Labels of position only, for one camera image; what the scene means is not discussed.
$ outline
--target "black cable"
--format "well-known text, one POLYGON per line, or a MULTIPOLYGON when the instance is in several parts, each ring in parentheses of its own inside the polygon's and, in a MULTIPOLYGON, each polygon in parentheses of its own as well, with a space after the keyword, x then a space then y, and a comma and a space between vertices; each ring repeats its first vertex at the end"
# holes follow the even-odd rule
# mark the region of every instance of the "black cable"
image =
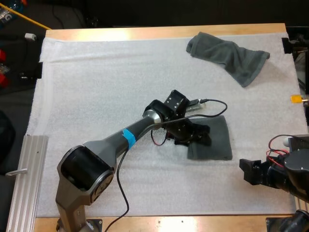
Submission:
POLYGON ((197 115, 190 115, 190 116, 186 116, 186 117, 182 117, 182 118, 178 118, 178 119, 175 119, 175 120, 171 120, 171 121, 166 121, 166 122, 160 122, 160 123, 154 123, 154 124, 151 124, 149 125, 148 127, 146 127, 141 133, 140 135, 138 136, 137 140, 139 140, 149 129, 151 129, 152 127, 157 127, 157 126, 163 126, 165 124, 168 124, 168 123, 174 123, 174 122, 179 122, 179 121, 182 121, 182 120, 186 120, 188 118, 192 118, 192 117, 217 117, 221 114, 223 114, 226 110, 227 110, 227 104, 223 101, 220 101, 220 100, 213 100, 213 99, 203 99, 204 102, 219 102, 219 103, 222 103, 223 105, 225 105, 225 109, 223 109, 220 113, 216 114, 216 115, 200 115, 200 114, 197 114, 197 115))
POLYGON ((273 138, 269 141, 269 143, 268 143, 268 148, 269 148, 269 150, 270 150, 271 152, 272 152, 272 151, 281 151, 281 152, 285 153, 286 155, 288 154, 286 151, 283 151, 283 150, 280 150, 280 149, 273 149, 273 148, 271 148, 271 146, 270 146, 271 143, 272 143, 272 141, 273 141, 274 139, 276 139, 276 138, 278 138, 278 137, 281 137, 281 136, 292 137, 292 138, 298 139, 298 140, 300 140, 300 141, 302 141, 302 142, 306 142, 306 143, 309 144, 309 141, 308 141, 308 140, 304 140, 304 139, 302 139, 301 137, 297 137, 297 136, 295 136, 295 135, 290 135, 290 134, 279 134, 279 135, 273 137, 273 138))
POLYGON ((62 29, 64 29, 64 25, 63 25, 63 22, 61 21, 61 19, 55 15, 55 5, 53 4, 53 7, 52 7, 52 13, 53 13, 53 16, 59 21, 59 23, 61 24, 62 26, 62 29))
POLYGON ((164 138, 163 142, 160 143, 160 144, 158 144, 158 143, 155 141, 154 136, 153 136, 153 130, 151 130, 151 132, 150 132, 150 137, 151 137, 151 140, 153 141, 153 143, 154 143, 155 145, 157 145, 157 146, 162 146, 162 145, 165 143, 166 139, 168 138, 168 132, 165 133, 165 138, 164 138))
POLYGON ((124 192, 124 190, 122 189, 122 186, 121 186, 120 180, 119 180, 119 170, 120 170, 122 161, 123 161, 124 158, 126 157, 127 151, 128 151, 128 150, 126 150, 126 151, 124 152, 123 156, 121 157, 121 160, 120 160, 119 165, 118 165, 118 168, 117 168, 117 173, 116 173, 118 186, 119 186, 120 191, 121 191, 121 193, 122 193, 122 196, 124 197, 125 202, 126 202, 126 211, 125 211, 121 216, 119 216, 119 217, 116 218, 114 221, 112 221, 112 222, 108 225, 108 227, 106 228, 105 232, 107 232, 107 230, 108 230, 116 221, 118 221, 120 218, 122 218, 124 215, 126 215, 126 214, 129 212, 129 202, 127 201, 125 192, 124 192))
POLYGON ((73 7, 73 1, 70 0, 70 2, 71 2, 71 8, 72 8, 72 10, 73 10, 73 12, 75 13, 75 15, 76 15, 76 17, 77 17, 79 23, 81 24, 81 26, 82 26, 82 28, 83 28, 84 26, 83 26, 83 24, 82 24, 82 21, 81 21, 81 19, 79 18, 77 12, 75 11, 75 8, 73 7))

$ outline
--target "white object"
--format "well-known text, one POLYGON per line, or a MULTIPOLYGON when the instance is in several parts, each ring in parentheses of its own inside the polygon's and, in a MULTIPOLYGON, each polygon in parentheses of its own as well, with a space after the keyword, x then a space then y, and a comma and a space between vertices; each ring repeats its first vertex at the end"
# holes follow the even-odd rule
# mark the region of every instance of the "white object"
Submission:
MULTIPOLYGON (((155 146, 145 135, 129 150, 120 170, 130 204, 128 216, 293 213, 288 193, 250 185, 239 168, 242 158, 265 161, 268 142, 275 135, 307 133, 302 105, 290 103, 299 87, 282 37, 287 34, 220 37, 270 53, 246 88, 220 66, 191 57, 185 51, 190 38, 82 43, 45 38, 42 79, 37 81, 27 131, 49 136, 37 215, 58 216, 56 167, 70 148, 103 139, 139 120, 152 100, 164 101, 173 89, 190 100, 228 104, 224 116, 233 159, 188 160, 186 147, 172 141, 155 146)), ((207 103, 194 114, 211 115, 222 107, 207 103)), ((282 148, 282 139, 276 139, 273 148, 282 148)), ((86 208, 86 215, 119 216, 125 210, 114 179, 86 208)))
POLYGON ((26 33, 25 34, 25 39, 26 40, 30 40, 30 41, 36 41, 37 40, 37 36, 35 34, 26 33))

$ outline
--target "gray cloth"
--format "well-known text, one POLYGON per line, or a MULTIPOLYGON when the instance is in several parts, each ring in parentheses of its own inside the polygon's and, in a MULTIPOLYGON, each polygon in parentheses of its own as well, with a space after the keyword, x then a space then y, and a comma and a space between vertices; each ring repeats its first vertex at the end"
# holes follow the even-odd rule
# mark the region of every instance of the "gray cloth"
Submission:
POLYGON ((228 135, 225 117, 220 115, 214 118, 198 118, 191 120, 194 123, 208 125, 211 130, 211 146, 193 142, 188 147, 188 159, 190 160, 231 160, 232 148, 228 135))
POLYGON ((232 41, 221 40, 215 36, 200 32, 187 45, 191 56, 211 61, 223 68, 242 86, 248 86, 260 73, 268 52, 252 51, 232 41))

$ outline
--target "table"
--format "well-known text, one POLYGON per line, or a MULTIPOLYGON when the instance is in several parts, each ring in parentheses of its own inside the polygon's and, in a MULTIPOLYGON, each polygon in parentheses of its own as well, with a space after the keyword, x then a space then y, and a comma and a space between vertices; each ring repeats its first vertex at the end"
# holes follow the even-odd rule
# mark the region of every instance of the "table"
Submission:
MULTIPOLYGON (((160 38, 192 37, 198 32, 212 35, 241 35, 286 32, 284 24, 242 24, 157 28, 117 28, 117 29, 67 29, 48 30, 46 37, 67 41, 123 41, 160 38)), ((288 215, 250 216, 156 216, 124 217, 117 221, 110 232, 264 232, 266 217, 288 215)), ((101 217, 103 230, 114 217, 101 217)), ((35 232, 54 232, 57 218, 36 218, 35 232)))

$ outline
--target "cable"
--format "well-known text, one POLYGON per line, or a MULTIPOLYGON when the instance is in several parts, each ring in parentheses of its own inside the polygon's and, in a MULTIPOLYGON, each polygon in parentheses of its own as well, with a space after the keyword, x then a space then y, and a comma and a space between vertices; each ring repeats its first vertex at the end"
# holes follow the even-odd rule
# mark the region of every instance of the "cable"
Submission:
POLYGON ((154 136, 153 136, 153 130, 151 130, 151 132, 150 132, 150 137, 151 137, 151 139, 152 139, 152 141, 153 141, 153 143, 154 143, 155 145, 157 145, 157 146, 162 146, 162 145, 165 143, 166 139, 168 138, 168 132, 165 133, 165 138, 164 138, 163 142, 160 143, 160 144, 158 144, 158 143, 155 141, 154 136))
POLYGON ((107 232, 108 229, 109 229, 116 221, 118 221, 120 218, 122 218, 124 215, 126 215, 126 214, 129 212, 129 202, 127 201, 125 192, 124 192, 124 190, 122 189, 122 186, 121 186, 120 180, 119 180, 119 170, 120 170, 122 161, 123 161, 124 158, 126 157, 127 152, 128 152, 128 150, 126 150, 126 151, 124 152, 123 156, 121 157, 121 160, 120 160, 119 165, 118 165, 118 168, 117 168, 117 173, 116 173, 118 186, 119 186, 120 191, 121 191, 121 193, 122 193, 122 196, 124 197, 125 202, 126 202, 126 211, 125 211, 121 216, 119 216, 119 217, 116 218, 114 221, 112 221, 112 222, 108 225, 108 227, 106 228, 105 232, 107 232))
POLYGON ((269 155, 270 155, 271 152, 272 152, 271 150, 268 150, 268 151, 266 152, 266 157, 267 157, 267 159, 269 159, 270 161, 272 161, 273 163, 275 163, 275 164, 278 165, 279 167, 282 167, 282 168, 283 168, 283 165, 277 163, 273 158, 269 157, 269 155))
POLYGON ((72 10, 73 10, 73 12, 75 13, 75 15, 76 15, 76 17, 77 17, 77 19, 78 19, 79 23, 81 24, 81 27, 83 28, 82 21, 81 21, 81 19, 79 18, 79 16, 78 16, 77 12, 75 11, 75 8, 73 7, 73 1, 72 1, 72 0, 70 0, 70 2, 71 2, 71 8, 72 8, 72 10))
POLYGON ((273 141, 274 139, 278 138, 278 137, 281 137, 281 136, 292 137, 292 138, 298 139, 298 140, 300 140, 300 141, 302 141, 302 142, 306 142, 306 143, 309 144, 309 141, 308 141, 308 140, 304 140, 304 139, 302 139, 301 137, 297 137, 297 136, 295 136, 295 135, 290 135, 290 134, 279 134, 279 135, 273 137, 273 138, 269 141, 269 143, 268 143, 268 148, 269 148, 270 151, 272 151, 272 152, 280 151, 280 152, 285 153, 286 155, 289 154, 289 152, 287 152, 287 151, 285 151, 285 150, 280 150, 280 149, 273 149, 273 148, 271 148, 271 143, 272 143, 272 141, 273 141))
POLYGON ((63 22, 61 21, 61 19, 55 15, 55 5, 53 5, 52 7, 52 13, 53 13, 53 16, 58 20, 58 22, 61 24, 62 26, 62 29, 64 29, 64 25, 63 25, 63 22))
POLYGON ((7 10, 7 11, 9 11, 9 12, 11 12, 11 13, 13 13, 13 14, 15 14, 15 15, 17 15, 17 16, 19 16, 19 17, 21 17, 21 18, 23 18, 23 19, 25 19, 25 20, 27 20, 27 21, 29 21, 29 22, 31 22, 31 23, 37 25, 37 26, 39 26, 39 27, 42 27, 42 28, 44 28, 44 29, 46 29, 46 30, 51 30, 51 28, 49 28, 49 27, 47 27, 47 26, 45 26, 45 25, 43 25, 43 24, 41 24, 41 23, 38 23, 37 21, 34 21, 33 19, 28 18, 27 16, 24 16, 23 14, 21 14, 21 13, 15 11, 15 10, 13 10, 13 9, 7 7, 6 5, 3 5, 2 3, 0 3, 0 6, 1 6, 2 8, 4 8, 5 10, 7 10))
POLYGON ((192 117, 217 117, 221 114, 223 114, 226 110, 227 110, 227 104, 223 101, 219 101, 219 100, 213 100, 213 99, 204 99, 203 100, 204 102, 219 102, 219 103, 222 103, 223 105, 225 105, 225 108, 218 114, 216 115, 201 115, 201 114, 196 114, 196 115, 190 115, 190 116, 186 116, 186 117, 182 117, 182 118, 178 118, 178 119, 175 119, 175 120, 171 120, 171 121, 166 121, 166 122, 160 122, 160 123, 154 123, 154 124, 151 124, 149 125, 148 127, 146 127, 141 133, 140 135, 138 136, 137 140, 139 140, 149 129, 151 129, 152 127, 157 127, 157 126, 163 126, 163 125, 166 125, 168 123, 174 123, 174 122, 179 122, 179 121, 182 121, 182 120, 186 120, 186 119, 189 119, 189 118, 192 118, 192 117))

